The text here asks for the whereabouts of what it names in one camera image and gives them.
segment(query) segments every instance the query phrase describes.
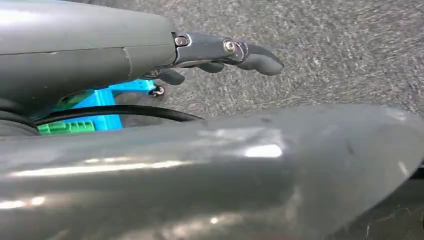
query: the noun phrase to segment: black robotic finger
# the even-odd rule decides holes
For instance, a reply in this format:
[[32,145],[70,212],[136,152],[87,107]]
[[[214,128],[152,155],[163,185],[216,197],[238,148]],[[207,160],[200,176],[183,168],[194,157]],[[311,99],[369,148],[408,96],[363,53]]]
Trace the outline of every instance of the black robotic finger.
[[172,69],[161,69],[159,72],[159,79],[169,85],[180,85],[186,78]]
[[203,63],[198,66],[201,70],[210,73],[210,74],[216,74],[221,72],[224,69],[224,64],[219,62],[208,62]]
[[284,64],[271,51],[254,44],[247,44],[247,49],[248,57],[237,67],[243,70],[256,70],[267,76],[281,73]]
[[284,66],[268,56],[251,54],[237,67],[243,70],[256,70],[267,76],[274,76],[281,73]]

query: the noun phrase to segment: black wire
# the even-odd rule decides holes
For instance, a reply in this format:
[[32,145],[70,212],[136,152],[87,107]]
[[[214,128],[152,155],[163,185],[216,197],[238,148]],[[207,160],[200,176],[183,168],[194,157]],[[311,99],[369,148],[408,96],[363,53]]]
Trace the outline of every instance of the black wire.
[[46,117],[35,120],[35,124],[39,126],[74,118],[115,114],[150,116],[174,120],[177,122],[188,122],[203,119],[199,116],[191,115],[188,113],[155,106],[110,105],[72,108],[63,111],[52,112]]

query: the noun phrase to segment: gray cylindrical arm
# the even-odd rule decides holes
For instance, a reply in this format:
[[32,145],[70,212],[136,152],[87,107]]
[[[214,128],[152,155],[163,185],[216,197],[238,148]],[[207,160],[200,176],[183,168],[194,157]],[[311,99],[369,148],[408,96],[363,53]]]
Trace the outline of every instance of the gray cylindrical arm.
[[0,1],[0,110],[31,117],[70,94],[134,80],[176,57],[166,18],[45,0]]
[[316,240],[394,191],[424,123],[364,105],[0,142],[0,239]]

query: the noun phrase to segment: glossy gray surface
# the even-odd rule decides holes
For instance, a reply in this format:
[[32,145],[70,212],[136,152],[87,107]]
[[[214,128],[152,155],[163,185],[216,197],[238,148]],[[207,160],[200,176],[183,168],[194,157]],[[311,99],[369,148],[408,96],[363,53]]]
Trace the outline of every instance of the glossy gray surface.
[[0,55],[173,46],[175,30],[168,18],[151,13],[56,0],[0,1]]
[[424,123],[379,106],[0,142],[1,239],[316,240],[424,156]]

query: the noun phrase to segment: small screw head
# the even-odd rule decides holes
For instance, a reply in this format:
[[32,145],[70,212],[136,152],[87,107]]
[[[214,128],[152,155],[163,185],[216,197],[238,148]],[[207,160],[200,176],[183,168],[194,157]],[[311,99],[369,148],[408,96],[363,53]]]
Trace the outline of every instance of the small screw head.
[[224,40],[223,45],[224,45],[224,50],[227,52],[232,53],[236,51],[236,44],[232,40],[229,40],[229,39]]
[[176,37],[174,39],[174,42],[175,42],[175,45],[177,45],[178,47],[186,46],[189,44],[189,40],[183,36]]

